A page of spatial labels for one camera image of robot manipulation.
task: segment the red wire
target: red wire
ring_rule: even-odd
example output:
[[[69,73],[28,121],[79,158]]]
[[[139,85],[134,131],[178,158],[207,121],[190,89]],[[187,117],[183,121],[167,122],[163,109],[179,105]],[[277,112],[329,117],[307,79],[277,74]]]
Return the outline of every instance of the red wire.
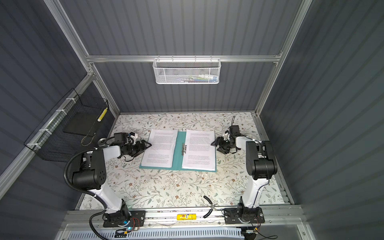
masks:
[[[135,218],[135,217],[133,217],[132,219],[133,219],[133,224],[135,223],[135,219],[137,220],[137,222],[139,223],[139,226],[137,227],[137,229],[139,229],[139,227],[140,227],[140,221],[139,221],[137,218]]]

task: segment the aluminum frame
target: aluminum frame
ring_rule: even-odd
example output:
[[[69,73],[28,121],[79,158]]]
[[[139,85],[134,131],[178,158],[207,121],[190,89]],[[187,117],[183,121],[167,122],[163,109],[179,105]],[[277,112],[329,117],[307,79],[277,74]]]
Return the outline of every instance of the aluminum frame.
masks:
[[[89,84],[91,84],[95,75],[93,72],[88,73],[82,81],[77,85],[74,91],[72,91],[69,96],[63,101],[63,103],[57,108],[52,116],[46,121],[42,126],[42,129],[47,128],[48,125],[58,116],[60,110],[64,109],[67,104],[72,101],[71,98],[74,98],[77,93],[81,94],[87,89]],[[40,137],[42,131],[38,131],[34,137],[31,139],[30,143],[36,142]],[[16,181],[19,175],[23,172],[32,158],[35,156],[35,152],[31,149],[24,147],[23,150],[17,155],[17,157],[12,161],[12,163],[7,167],[7,169],[0,175],[0,199],[5,195],[8,189]]]
[[[236,209],[236,206],[216,207],[207,218],[203,216],[210,207],[180,207],[180,208],[153,208],[153,209],[130,209],[130,211],[144,210],[146,218],[143,228],[169,228],[179,227],[251,227],[250,223],[226,225],[221,210],[224,208]],[[265,218],[263,225],[297,225],[308,224],[300,205],[261,205]],[[59,231],[64,230],[89,230],[89,217],[100,210],[73,210],[68,211]],[[176,215],[182,213],[196,214],[196,220],[177,221]],[[103,227],[102,216],[93,219],[95,229],[108,229]]]
[[[281,68],[285,62],[285,59],[288,56],[288,53],[293,45],[293,42],[295,41],[296,35],[299,32],[299,29],[303,23],[304,17],[308,12],[308,9],[310,8],[310,5],[312,3],[312,0],[302,0],[300,7],[297,11],[297,14],[295,16],[295,20],[293,21],[293,24],[291,25],[291,28],[288,32],[287,38],[284,42],[283,48],[281,50],[281,57],[280,61],[275,65],[275,67],[272,69],[271,75],[269,76],[267,83],[265,84],[265,87],[263,89],[263,92],[260,96],[260,99],[256,105],[255,112],[256,115],[260,115],[262,112],[265,102],[271,93],[272,87],[275,84],[275,81],[277,77],[279,76],[279,73],[281,71]]]
[[[113,116],[116,118],[119,113],[119,107],[117,106],[115,100],[113,99],[111,93],[109,92],[107,86],[105,85],[102,77],[99,74],[97,68],[88,62],[86,57],[89,55],[87,49],[85,48],[83,42],[81,41],[79,35],[77,34],[74,26],[71,23],[68,15],[65,13],[63,6],[59,0],[44,0],[45,5],[47,5],[49,11],[55,18],[57,24],[60,26],[68,42],[71,44],[73,50],[75,51],[77,57],[82,63],[83,67],[87,71],[94,72],[97,76],[97,79],[94,80],[94,84],[100,92],[102,98],[108,100],[108,104]]]
[[[152,63],[154,59],[160,61],[217,61],[220,59],[221,62],[274,62],[280,61],[280,55],[255,55],[255,56],[118,56],[118,55],[91,55],[87,56],[88,62],[93,63]]]
[[[266,131],[265,131],[265,128],[264,128],[264,125],[263,125],[263,122],[262,122],[260,116],[257,116],[256,113],[252,113],[252,118],[253,118],[253,122],[255,123],[257,132],[259,133],[260,140],[269,141],[269,138],[266,134]],[[281,168],[280,168],[279,161],[277,158],[276,158],[276,163],[277,163],[277,173],[275,174],[276,182],[279,185],[279,187],[285,189],[285,193],[287,194],[289,203],[295,204],[293,197],[291,195],[291,192],[289,191],[287,182],[285,181],[284,175],[281,172]]]

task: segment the paper document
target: paper document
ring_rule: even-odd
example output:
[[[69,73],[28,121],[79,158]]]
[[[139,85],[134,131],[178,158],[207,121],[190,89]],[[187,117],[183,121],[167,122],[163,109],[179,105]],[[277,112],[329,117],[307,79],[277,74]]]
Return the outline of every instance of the paper document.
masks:
[[[214,140],[214,131],[187,130],[182,168],[214,171],[216,148],[211,146]]]
[[[176,138],[177,130],[151,129],[148,142],[152,146],[145,150],[141,165],[146,167],[172,167]]]

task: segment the black hose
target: black hose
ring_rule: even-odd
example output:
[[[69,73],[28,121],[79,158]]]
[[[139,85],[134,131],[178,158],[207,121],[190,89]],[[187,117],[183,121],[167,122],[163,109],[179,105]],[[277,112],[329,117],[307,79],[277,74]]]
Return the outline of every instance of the black hose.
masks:
[[[77,188],[75,187],[68,179],[68,169],[71,165],[71,163],[73,162],[73,160],[78,157],[79,155],[83,154],[83,153],[86,153],[86,152],[90,152],[90,151],[93,151],[93,149],[91,150],[85,150],[85,151],[82,151],[82,152],[78,152],[76,153],[73,157],[71,157],[71,159],[67,162],[67,164],[65,165],[64,167],[64,181],[65,183],[70,187],[72,188],[73,190],[76,190],[78,192],[81,192],[81,193],[84,193],[84,194],[88,194],[88,195],[91,195],[92,197],[95,196],[95,194],[93,192],[90,192],[90,191],[86,191],[86,190],[83,190],[83,189],[80,189],[80,188]],[[93,227],[93,224],[92,224],[92,219],[98,215],[101,215],[103,213],[105,213],[105,211],[107,210],[107,204],[99,197],[99,196],[96,196],[95,197],[96,200],[98,200],[104,207],[104,209],[101,211],[101,212],[98,212],[98,213],[95,213],[93,214],[90,218],[89,218],[89,226],[91,227],[92,231],[94,232],[94,234],[96,234],[96,236],[98,236],[99,238],[101,238],[102,240],[109,240],[103,236],[101,236],[95,229],[95,227]]]
[[[208,203],[212,206],[212,201],[209,199],[209,197],[207,197],[207,196],[204,195],[204,198],[205,198],[205,199],[208,201]],[[207,218],[209,215],[211,215],[212,210],[213,210],[213,209],[209,209],[209,211],[207,212],[207,214],[205,214],[205,215],[203,216],[203,218]]]

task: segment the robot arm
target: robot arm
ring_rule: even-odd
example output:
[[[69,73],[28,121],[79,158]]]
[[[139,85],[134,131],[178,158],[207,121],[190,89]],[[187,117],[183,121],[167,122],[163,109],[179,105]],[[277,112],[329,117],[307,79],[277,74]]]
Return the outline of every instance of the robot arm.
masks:
[[[151,146],[145,140],[140,141],[138,135],[132,132],[130,134],[115,133],[114,141],[111,144],[107,144],[107,140],[99,140],[100,149],[75,154],[64,168],[64,179],[70,188],[95,197],[104,206],[103,211],[92,215],[89,219],[92,231],[103,240],[106,238],[101,236],[92,225],[92,218],[97,215],[103,214],[104,227],[126,227],[123,232],[130,232],[134,226],[134,219],[126,203],[105,182],[105,163],[123,155],[130,155],[134,158]]]
[[[277,173],[277,163],[271,143],[251,139],[240,133],[239,126],[232,125],[223,137],[216,138],[212,145],[218,146],[217,150],[223,154],[234,153],[233,149],[245,150],[245,165],[250,177],[247,188],[237,205],[237,217],[240,222],[249,222],[254,217],[258,217],[257,222],[262,223],[264,218],[259,208],[261,193],[272,175]],[[226,223],[237,222],[226,220]]]

